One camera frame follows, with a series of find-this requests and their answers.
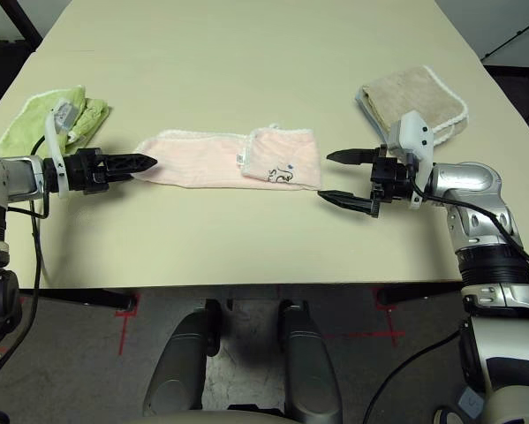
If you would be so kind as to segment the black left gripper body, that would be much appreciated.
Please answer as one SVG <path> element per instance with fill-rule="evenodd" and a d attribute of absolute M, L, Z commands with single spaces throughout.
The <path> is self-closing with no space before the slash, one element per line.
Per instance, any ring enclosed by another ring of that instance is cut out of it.
<path fill-rule="evenodd" d="M 63 157 L 64 167 L 57 170 L 51 158 L 43 160 L 43 172 L 49 192 L 65 195 L 70 191 L 84 194 L 102 193 L 109 189 L 107 156 L 99 148 L 80 148 Z"/>

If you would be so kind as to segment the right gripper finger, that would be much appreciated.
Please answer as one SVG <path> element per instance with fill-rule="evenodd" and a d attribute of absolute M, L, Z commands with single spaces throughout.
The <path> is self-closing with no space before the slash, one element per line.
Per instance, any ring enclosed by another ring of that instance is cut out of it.
<path fill-rule="evenodd" d="M 318 191 L 317 194 L 325 201 L 332 203 L 339 208 L 344 208 L 375 217 L 375 201 L 355 196 L 337 190 Z"/>
<path fill-rule="evenodd" d="M 374 163 L 375 158 L 379 156 L 379 149 L 364 149 L 364 148 L 350 148 L 345 150 L 338 150 L 326 156 L 327 160 L 348 164 L 361 165 L 364 163 Z"/>

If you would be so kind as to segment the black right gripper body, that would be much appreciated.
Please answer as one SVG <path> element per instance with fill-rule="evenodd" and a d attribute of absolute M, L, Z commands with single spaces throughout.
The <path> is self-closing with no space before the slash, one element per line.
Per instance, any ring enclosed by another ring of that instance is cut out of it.
<path fill-rule="evenodd" d="M 370 176 L 370 199 L 376 204 L 392 201 L 417 201 L 419 195 L 413 188 L 415 172 L 411 166 L 400 163 L 395 157 L 387 157 L 387 149 L 374 149 Z"/>

